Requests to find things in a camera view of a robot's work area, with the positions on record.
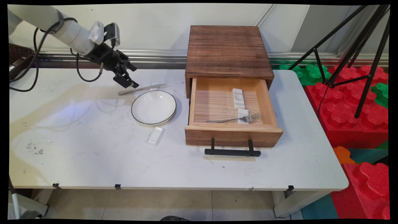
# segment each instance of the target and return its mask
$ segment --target wooden drawer unit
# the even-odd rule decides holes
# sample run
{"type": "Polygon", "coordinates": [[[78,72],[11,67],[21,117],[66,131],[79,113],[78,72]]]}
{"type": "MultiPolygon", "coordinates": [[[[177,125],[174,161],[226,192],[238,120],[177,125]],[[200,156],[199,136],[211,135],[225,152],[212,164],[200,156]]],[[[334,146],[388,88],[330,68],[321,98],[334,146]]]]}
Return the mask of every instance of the wooden drawer unit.
{"type": "Polygon", "coordinates": [[[214,138],[217,145],[273,147],[282,135],[268,93],[273,78],[257,26],[191,26],[185,69],[191,100],[186,143],[210,145],[214,138]],[[233,88],[243,90],[246,109],[260,112],[261,119],[250,124],[206,123],[238,117],[233,88]]]}
{"type": "Polygon", "coordinates": [[[209,145],[214,138],[217,145],[273,147],[283,131],[278,128],[269,97],[267,84],[261,79],[207,79],[192,80],[189,123],[185,127],[188,145],[209,145]],[[261,119],[250,124],[206,123],[238,117],[234,109],[233,88],[243,90],[246,109],[250,114],[260,112],[261,119]]]}

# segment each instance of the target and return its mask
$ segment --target white plate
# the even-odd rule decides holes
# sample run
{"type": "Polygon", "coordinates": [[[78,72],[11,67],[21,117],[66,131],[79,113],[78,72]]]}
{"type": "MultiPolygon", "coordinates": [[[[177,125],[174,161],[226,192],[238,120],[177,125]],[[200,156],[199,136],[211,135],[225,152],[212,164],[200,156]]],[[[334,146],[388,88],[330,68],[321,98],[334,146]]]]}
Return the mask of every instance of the white plate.
{"type": "Polygon", "coordinates": [[[131,114],[142,124],[159,125],[171,119],[176,113],[176,108],[176,100],[170,93],[154,90],[134,100],[131,114]]]}

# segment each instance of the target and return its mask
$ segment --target black handle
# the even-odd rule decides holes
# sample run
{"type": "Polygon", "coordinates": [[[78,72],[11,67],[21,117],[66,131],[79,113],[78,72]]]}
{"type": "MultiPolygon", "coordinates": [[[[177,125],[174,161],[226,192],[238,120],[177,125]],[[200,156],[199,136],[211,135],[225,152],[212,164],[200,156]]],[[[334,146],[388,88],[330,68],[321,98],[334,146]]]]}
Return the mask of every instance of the black handle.
{"type": "Polygon", "coordinates": [[[249,142],[249,150],[215,149],[214,138],[212,138],[211,149],[205,149],[205,155],[232,155],[232,156],[259,157],[261,155],[261,151],[254,151],[253,141],[251,139],[249,139],[248,142],[249,142]]]}

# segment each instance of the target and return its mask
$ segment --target plate rim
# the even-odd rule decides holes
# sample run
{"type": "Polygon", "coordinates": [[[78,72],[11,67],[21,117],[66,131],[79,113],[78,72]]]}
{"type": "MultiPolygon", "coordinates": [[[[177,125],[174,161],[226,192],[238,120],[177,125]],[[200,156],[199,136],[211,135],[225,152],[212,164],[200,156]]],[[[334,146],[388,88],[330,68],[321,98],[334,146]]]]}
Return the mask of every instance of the plate rim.
{"type": "MultiPolygon", "coordinates": [[[[152,90],[152,91],[148,91],[148,92],[154,92],[154,91],[165,92],[165,93],[169,94],[170,96],[172,96],[172,98],[174,99],[174,103],[176,104],[176,106],[175,106],[175,108],[174,108],[174,112],[170,115],[170,117],[172,117],[172,116],[175,114],[176,110],[177,110],[177,101],[176,101],[176,99],[174,98],[174,96],[173,96],[171,93],[166,92],[166,91],[163,91],[163,90],[152,90]]],[[[139,95],[139,96],[133,101],[133,103],[131,104],[130,112],[131,112],[131,115],[133,116],[134,120],[140,122],[141,124],[155,125],[155,124],[160,124],[160,123],[165,122],[165,121],[167,121],[168,119],[170,119],[170,117],[168,117],[168,118],[166,118],[165,120],[163,120],[163,121],[161,121],[161,122],[148,124],[148,123],[141,122],[141,121],[139,121],[137,118],[134,117],[134,114],[133,114],[133,105],[134,105],[135,101],[136,101],[138,98],[140,98],[140,96],[142,96],[142,95],[144,95],[144,94],[146,94],[146,93],[148,93],[148,92],[145,92],[145,93],[142,93],[141,95],[139,95]]]]}

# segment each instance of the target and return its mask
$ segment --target tile floor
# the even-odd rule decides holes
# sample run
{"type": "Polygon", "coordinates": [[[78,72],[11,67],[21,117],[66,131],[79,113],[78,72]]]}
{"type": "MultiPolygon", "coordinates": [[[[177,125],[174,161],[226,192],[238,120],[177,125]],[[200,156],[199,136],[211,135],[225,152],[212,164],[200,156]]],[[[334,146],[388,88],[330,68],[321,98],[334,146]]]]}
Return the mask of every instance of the tile floor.
{"type": "Polygon", "coordinates": [[[270,191],[54,190],[43,218],[192,221],[302,219],[298,211],[275,218],[270,191]]]}

